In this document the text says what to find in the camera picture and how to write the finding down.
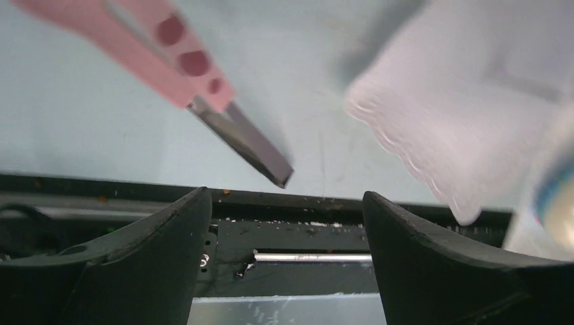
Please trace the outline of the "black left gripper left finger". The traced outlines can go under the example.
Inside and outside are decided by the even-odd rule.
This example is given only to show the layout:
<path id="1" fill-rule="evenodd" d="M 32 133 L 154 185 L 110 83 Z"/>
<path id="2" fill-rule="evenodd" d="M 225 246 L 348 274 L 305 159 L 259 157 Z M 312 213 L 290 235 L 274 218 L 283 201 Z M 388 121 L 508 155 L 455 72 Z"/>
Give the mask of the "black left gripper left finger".
<path id="1" fill-rule="evenodd" d="M 1 263 L 2 324 L 186 324 L 212 198 L 198 188 L 57 255 Z"/>

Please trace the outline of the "white three-tier cake stand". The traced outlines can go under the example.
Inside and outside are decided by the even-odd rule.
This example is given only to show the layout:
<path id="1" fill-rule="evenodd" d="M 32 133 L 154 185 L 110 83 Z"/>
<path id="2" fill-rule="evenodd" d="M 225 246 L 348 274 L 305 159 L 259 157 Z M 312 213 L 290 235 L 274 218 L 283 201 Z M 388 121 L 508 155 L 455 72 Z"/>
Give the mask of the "white three-tier cake stand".
<path id="1" fill-rule="evenodd" d="M 459 224 L 520 185 L 504 248 L 573 260 L 572 1 L 428 1 L 345 106 Z"/>

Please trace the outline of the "pink-tipped metal tongs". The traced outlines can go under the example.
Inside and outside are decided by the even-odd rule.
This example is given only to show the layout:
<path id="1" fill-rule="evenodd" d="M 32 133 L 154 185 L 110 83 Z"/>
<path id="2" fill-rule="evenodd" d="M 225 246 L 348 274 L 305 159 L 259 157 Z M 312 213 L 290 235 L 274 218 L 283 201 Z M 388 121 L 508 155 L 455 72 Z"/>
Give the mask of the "pink-tipped metal tongs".
<path id="1" fill-rule="evenodd" d="M 248 119 L 233 86 L 170 1 L 17 1 L 34 17 L 76 33 L 178 108 L 196 115 L 279 188 L 293 169 Z"/>

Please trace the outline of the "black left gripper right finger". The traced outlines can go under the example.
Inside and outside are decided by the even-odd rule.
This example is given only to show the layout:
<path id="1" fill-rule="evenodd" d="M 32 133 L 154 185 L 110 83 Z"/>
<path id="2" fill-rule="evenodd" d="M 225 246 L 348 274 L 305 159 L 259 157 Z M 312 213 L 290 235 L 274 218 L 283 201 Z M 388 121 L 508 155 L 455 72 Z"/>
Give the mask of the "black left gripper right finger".
<path id="1" fill-rule="evenodd" d="M 505 251 L 362 199 L 388 324 L 572 324 L 573 264 Z"/>

